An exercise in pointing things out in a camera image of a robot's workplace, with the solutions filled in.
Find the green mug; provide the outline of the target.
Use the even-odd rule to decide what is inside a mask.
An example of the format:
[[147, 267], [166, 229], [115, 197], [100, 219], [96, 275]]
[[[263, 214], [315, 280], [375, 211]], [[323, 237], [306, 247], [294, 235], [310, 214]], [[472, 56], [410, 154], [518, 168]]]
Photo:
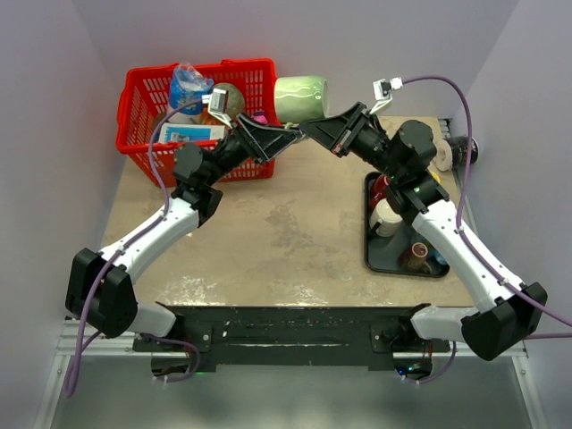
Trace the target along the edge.
[[328, 81], [316, 75], [280, 77], [274, 83], [273, 101], [280, 123], [324, 119], [329, 109]]

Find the dark red mug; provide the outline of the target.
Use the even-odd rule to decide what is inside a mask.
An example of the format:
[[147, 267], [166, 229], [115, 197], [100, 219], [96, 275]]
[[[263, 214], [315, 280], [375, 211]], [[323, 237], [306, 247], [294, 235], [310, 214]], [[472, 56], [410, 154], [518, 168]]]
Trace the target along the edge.
[[377, 204], [386, 198], [387, 189], [391, 183], [391, 178], [385, 174], [377, 177], [370, 189], [368, 208], [373, 211]]

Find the cream white mug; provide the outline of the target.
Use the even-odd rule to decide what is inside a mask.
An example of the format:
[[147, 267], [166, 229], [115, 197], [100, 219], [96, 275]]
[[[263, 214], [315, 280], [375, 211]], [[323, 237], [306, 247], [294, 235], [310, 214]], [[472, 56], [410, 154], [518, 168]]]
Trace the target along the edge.
[[369, 230], [373, 235], [389, 238], [410, 225], [397, 214], [386, 198], [380, 200], [369, 216]]

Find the brown maroon mug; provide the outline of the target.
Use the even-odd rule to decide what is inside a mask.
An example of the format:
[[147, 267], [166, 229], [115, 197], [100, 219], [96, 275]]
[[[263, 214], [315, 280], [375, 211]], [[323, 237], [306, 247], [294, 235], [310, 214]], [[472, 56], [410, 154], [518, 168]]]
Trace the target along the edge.
[[433, 268], [427, 262], [429, 249], [423, 242], [414, 242], [398, 258], [399, 267], [411, 273], [432, 274]]

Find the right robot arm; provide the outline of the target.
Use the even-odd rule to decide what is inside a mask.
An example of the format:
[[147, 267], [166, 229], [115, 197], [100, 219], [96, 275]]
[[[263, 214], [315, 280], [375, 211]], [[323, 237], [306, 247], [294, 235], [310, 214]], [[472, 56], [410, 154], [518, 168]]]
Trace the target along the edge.
[[391, 209], [428, 239], [474, 302], [472, 307], [417, 306], [398, 329], [404, 349], [420, 350], [429, 340], [460, 341], [491, 361], [535, 331], [546, 290], [537, 282], [525, 284], [463, 222], [428, 170], [436, 154], [428, 125], [409, 120], [389, 137], [377, 117], [356, 103], [343, 114], [302, 122], [299, 129], [336, 156], [354, 154], [389, 176]]

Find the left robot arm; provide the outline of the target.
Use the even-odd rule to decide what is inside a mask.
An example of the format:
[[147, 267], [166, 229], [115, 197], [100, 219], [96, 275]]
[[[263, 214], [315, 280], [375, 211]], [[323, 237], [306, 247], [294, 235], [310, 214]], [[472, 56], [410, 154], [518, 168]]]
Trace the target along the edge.
[[295, 126], [263, 125], [240, 114], [214, 149], [195, 142], [174, 154], [173, 192], [161, 208], [114, 244], [98, 251], [84, 248], [71, 263], [65, 307], [83, 324], [115, 338], [125, 332], [153, 335], [165, 350], [178, 349], [185, 329], [167, 307], [140, 303], [134, 285], [171, 245], [200, 228], [215, 213], [223, 193], [214, 185], [247, 160], [270, 161], [302, 139]]

